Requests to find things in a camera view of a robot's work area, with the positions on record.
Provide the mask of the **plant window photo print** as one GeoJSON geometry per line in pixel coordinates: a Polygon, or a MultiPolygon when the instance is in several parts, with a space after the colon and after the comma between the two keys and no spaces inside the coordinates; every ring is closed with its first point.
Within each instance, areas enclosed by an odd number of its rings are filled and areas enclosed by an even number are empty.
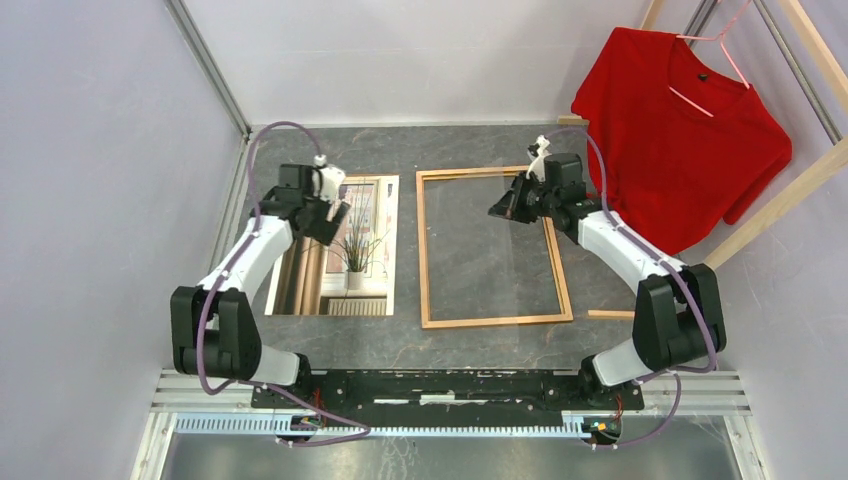
{"type": "Polygon", "coordinates": [[[340,188],[349,206],[330,244],[296,242],[271,272],[268,316],[394,314],[400,177],[354,175],[340,188]]]}

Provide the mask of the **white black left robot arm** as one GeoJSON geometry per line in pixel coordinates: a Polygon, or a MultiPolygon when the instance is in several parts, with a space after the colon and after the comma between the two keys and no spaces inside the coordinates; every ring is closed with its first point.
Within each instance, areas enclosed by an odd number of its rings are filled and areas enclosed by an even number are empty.
{"type": "Polygon", "coordinates": [[[301,239],[323,246],[336,236],[350,206],[334,165],[283,165],[278,183],[255,206],[246,229],[223,261],[195,286],[170,298],[175,369],[187,375],[276,384],[290,407],[314,394],[306,361],[263,343],[251,302],[276,261],[301,239]]]}

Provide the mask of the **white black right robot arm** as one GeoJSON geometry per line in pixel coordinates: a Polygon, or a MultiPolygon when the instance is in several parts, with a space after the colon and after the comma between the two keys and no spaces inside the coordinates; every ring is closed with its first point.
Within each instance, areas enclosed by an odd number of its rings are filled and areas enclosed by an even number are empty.
{"type": "Polygon", "coordinates": [[[586,358],[580,367],[577,392],[585,405],[602,408],[617,396],[619,386],[665,371],[706,373],[716,368],[727,336],[715,272],[661,252],[627,226],[605,197],[590,197],[579,156],[533,160],[488,213],[523,224],[551,220],[634,292],[630,338],[586,358]]]}

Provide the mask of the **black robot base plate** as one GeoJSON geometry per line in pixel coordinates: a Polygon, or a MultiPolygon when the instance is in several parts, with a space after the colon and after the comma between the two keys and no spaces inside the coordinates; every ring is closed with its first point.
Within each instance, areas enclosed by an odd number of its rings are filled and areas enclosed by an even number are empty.
{"type": "Polygon", "coordinates": [[[572,370],[314,370],[289,387],[299,398],[378,427],[557,426],[564,412],[645,406],[640,387],[595,385],[572,370]]]}

